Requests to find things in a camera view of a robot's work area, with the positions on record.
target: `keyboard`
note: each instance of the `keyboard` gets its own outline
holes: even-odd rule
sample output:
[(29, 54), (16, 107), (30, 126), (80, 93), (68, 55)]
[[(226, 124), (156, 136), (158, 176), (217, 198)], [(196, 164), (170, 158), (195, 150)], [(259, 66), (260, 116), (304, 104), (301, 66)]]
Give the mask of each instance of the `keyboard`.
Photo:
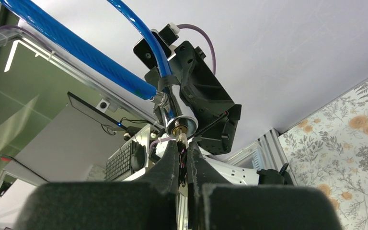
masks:
[(132, 174), (130, 167), (130, 158), (137, 143), (130, 141), (124, 145), (106, 162), (106, 181), (122, 181)]

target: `floral tablecloth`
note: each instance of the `floral tablecloth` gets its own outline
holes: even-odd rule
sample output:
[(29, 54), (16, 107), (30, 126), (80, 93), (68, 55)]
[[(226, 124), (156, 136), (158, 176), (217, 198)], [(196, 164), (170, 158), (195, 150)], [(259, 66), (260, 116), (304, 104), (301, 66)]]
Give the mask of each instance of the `floral tablecloth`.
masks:
[(368, 230), (368, 81), (279, 139), (297, 183), (328, 196), (344, 229)]

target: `blue air hose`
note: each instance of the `blue air hose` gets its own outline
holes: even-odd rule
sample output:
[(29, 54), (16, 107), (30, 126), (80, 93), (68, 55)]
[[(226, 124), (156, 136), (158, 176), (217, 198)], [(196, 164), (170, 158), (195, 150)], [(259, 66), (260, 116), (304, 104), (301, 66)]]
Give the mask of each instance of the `blue air hose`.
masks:
[(167, 57), (150, 29), (144, 24), (144, 22), (121, 0), (107, 0), (115, 8), (119, 10), (142, 34), (143, 38), (149, 44), (153, 54), (156, 58), (157, 66), (159, 67), (161, 77), (172, 74)]
[(30, 0), (0, 2), (51, 41), (134, 95), (144, 100), (156, 95), (155, 87), (82, 40)]

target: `computer mouse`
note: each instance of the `computer mouse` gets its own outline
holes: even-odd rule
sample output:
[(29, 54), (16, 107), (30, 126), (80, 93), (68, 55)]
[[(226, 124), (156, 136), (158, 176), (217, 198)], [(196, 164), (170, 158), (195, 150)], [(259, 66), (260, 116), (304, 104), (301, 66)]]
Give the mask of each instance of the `computer mouse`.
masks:
[(135, 172), (137, 172), (144, 167), (145, 161), (146, 161), (145, 147), (140, 144), (137, 144), (135, 149), (133, 150), (132, 157), (130, 158), (130, 166)]

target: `computer monitor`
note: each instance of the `computer monitor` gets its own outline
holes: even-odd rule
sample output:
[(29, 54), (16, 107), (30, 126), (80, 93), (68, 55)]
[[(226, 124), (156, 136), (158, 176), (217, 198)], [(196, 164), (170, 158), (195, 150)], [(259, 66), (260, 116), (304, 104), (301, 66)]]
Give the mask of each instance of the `computer monitor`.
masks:
[(99, 111), (94, 106), (88, 104), (81, 98), (77, 97), (71, 92), (67, 93), (69, 97), (69, 101), (72, 107), (80, 111), (81, 113), (87, 115), (91, 119), (95, 120), (101, 125), (105, 127), (112, 127), (113, 131), (126, 131), (127, 128), (121, 124), (120, 122), (115, 121), (110, 116), (106, 115), (105, 113)]

